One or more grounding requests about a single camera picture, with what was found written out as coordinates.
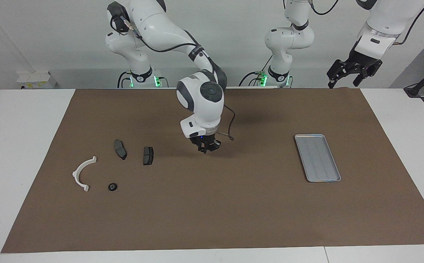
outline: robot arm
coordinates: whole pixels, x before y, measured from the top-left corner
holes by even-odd
[[[109,5],[112,27],[119,35],[133,36],[136,48],[145,45],[155,52],[182,52],[199,67],[199,72],[178,82],[178,100],[184,108],[193,112],[180,124],[184,136],[190,138],[199,151],[206,153],[218,149],[220,142],[215,140],[215,133],[224,105],[223,91],[227,87],[227,76],[223,70],[192,35],[167,17],[163,0],[131,0],[125,5],[117,2],[111,5],[116,6],[110,12]],[[121,55],[135,64],[139,62],[134,59],[135,52],[124,51]]]
[[[292,23],[287,28],[275,28],[267,32],[265,43],[272,51],[270,66],[266,74],[271,83],[279,87],[287,85],[292,55],[288,52],[294,49],[303,49],[311,46],[314,41],[314,32],[309,26],[309,0],[288,0],[285,8],[285,17]]]
[[[105,37],[105,44],[113,53],[127,60],[131,81],[135,87],[155,87],[157,85],[155,68],[152,68],[147,53],[139,49],[144,44],[129,32],[129,28],[124,25],[121,18],[124,15],[128,17],[125,7],[112,2],[107,7],[107,15],[115,31]]]
[[[358,40],[346,61],[336,60],[327,72],[329,88],[350,74],[357,87],[367,77],[375,75],[382,65],[381,57],[405,30],[409,20],[424,6],[424,0],[356,0],[370,10],[369,18],[358,34]]]

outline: metal tray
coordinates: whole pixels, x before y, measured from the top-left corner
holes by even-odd
[[[309,182],[338,182],[342,179],[324,135],[297,134],[295,141]]]

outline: small black washer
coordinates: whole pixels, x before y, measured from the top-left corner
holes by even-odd
[[[118,188],[118,186],[116,185],[116,183],[110,183],[109,185],[108,185],[108,190],[110,190],[110,191],[114,191],[114,190],[116,190]]]

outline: white plastic bracket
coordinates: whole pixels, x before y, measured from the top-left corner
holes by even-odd
[[[81,171],[82,171],[82,169],[84,169],[86,166],[88,166],[89,164],[91,164],[91,163],[95,163],[97,161],[97,157],[93,157],[92,159],[90,159],[90,160],[87,160],[87,161],[85,161],[84,163],[81,163],[81,165],[79,165],[79,167],[76,169],[76,171],[74,171],[74,172],[72,172],[72,176],[74,177],[74,179],[76,180],[76,183],[78,184],[78,185],[80,185],[82,188],[84,188],[84,191],[88,191],[89,190],[89,186],[88,185],[86,185],[86,184],[82,184],[80,181],[79,181],[79,175],[80,175],[80,173],[81,173]]]

